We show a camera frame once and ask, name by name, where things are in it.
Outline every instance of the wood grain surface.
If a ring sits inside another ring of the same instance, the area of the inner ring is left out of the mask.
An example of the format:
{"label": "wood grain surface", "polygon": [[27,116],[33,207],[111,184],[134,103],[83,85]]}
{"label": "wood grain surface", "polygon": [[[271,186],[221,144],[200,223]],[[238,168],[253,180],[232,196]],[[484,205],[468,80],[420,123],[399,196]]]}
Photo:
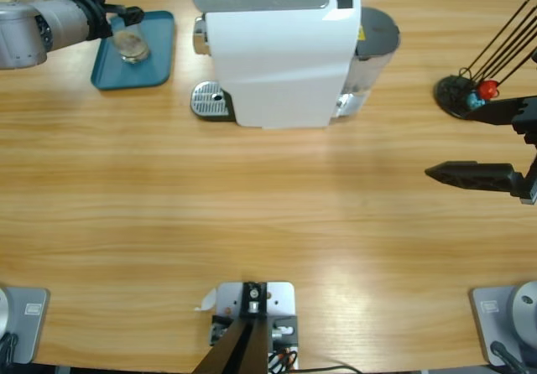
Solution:
{"label": "wood grain surface", "polygon": [[[402,45],[366,106],[327,129],[197,120],[190,0],[164,85],[100,92],[97,42],[0,74],[0,282],[48,288],[37,361],[189,371],[209,350],[220,282],[295,285],[300,361],[364,371],[483,363],[468,292],[537,278],[537,210],[428,178],[446,160],[534,157],[511,127],[447,116],[431,90],[522,0],[363,0]],[[502,98],[535,94],[526,65]]]}

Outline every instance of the blue object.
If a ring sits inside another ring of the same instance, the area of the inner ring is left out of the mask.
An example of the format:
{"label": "blue object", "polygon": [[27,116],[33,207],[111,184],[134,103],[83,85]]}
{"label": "blue object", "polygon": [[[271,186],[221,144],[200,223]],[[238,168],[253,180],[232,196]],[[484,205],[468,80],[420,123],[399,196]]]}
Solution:
{"label": "blue object", "polygon": [[486,103],[481,97],[479,97],[476,91],[472,91],[467,97],[467,106],[470,110],[475,110],[478,107],[483,106]]}
{"label": "blue object", "polygon": [[[111,20],[111,25],[114,29],[123,26],[123,21],[115,17]],[[168,80],[174,48],[174,15],[167,11],[147,12],[140,28],[150,54],[146,60],[137,64],[122,60],[114,47],[112,37],[101,41],[91,73],[91,83],[97,89],[110,91],[158,86]]]}

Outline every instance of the black cable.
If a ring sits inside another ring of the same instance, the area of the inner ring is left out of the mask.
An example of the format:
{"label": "black cable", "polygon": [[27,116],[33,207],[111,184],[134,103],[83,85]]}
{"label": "black cable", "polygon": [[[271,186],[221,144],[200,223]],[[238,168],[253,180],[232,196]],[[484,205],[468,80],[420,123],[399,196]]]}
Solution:
{"label": "black cable", "polygon": [[297,355],[298,353],[296,351],[291,351],[289,348],[275,351],[269,356],[268,362],[270,363],[276,357],[278,357],[278,360],[268,367],[268,372],[270,374],[281,374],[284,371],[291,370],[296,361]]}
{"label": "black cable", "polygon": [[493,366],[492,364],[489,364],[485,367],[489,370],[497,372],[498,374],[513,374],[513,370],[511,370],[508,366]]}
{"label": "black cable", "polygon": [[352,372],[356,372],[356,374],[363,374],[360,370],[353,366],[349,366],[347,364],[341,364],[340,366],[332,366],[332,367],[321,367],[321,368],[300,368],[298,370],[288,370],[284,371],[281,374],[292,374],[292,373],[301,373],[301,372],[322,372],[322,371],[333,371],[333,370],[350,370]]}
{"label": "black cable", "polygon": [[517,360],[515,356],[508,352],[507,348],[502,342],[495,340],[490,345],[491,352],[499,357],[507,367],[509,367],[516,374],[527,374],[528,368],[522,361]]}
{"label": "black cable", "polygon": [[18,336],[6,333],[0,339],[0,373],[5,374],[13,368],[13,357],[15,356],[15,346],[18,343]]}

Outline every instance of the sticker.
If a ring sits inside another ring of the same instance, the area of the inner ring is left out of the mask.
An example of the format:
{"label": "sticker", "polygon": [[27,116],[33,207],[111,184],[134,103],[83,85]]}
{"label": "sticker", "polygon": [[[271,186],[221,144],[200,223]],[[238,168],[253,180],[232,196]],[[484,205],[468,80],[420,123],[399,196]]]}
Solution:
{"label": "sticker", "polygon": [[362,25],[360,25],[360,31],[358,32],[358,41],[366,41],[366,32],[363,31]]}
{"label": "sticker", "polygon": [[483,313],[499,313],[500,309],[498,308],[498,301],[482,301],[481,302],[481,311]]}
{"label": "sticker", "polygon": [[26,309],[24,309],[24,315],[41,315],[42,309],[42,304],[26,304]]}

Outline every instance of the gray robot arm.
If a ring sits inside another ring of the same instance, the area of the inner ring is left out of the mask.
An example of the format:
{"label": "gray robot arm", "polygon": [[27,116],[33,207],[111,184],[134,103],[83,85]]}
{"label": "gray robot arm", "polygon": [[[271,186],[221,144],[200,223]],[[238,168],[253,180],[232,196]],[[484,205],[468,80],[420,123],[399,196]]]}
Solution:
{"label": "gray robot arm", "polygon": [[85,40],[112,35],[106,13],[125,25],[140,23],[138,7],[109,5],[105,0],[50,0],[0,3],[0,70],[42,64],[47,53]]}

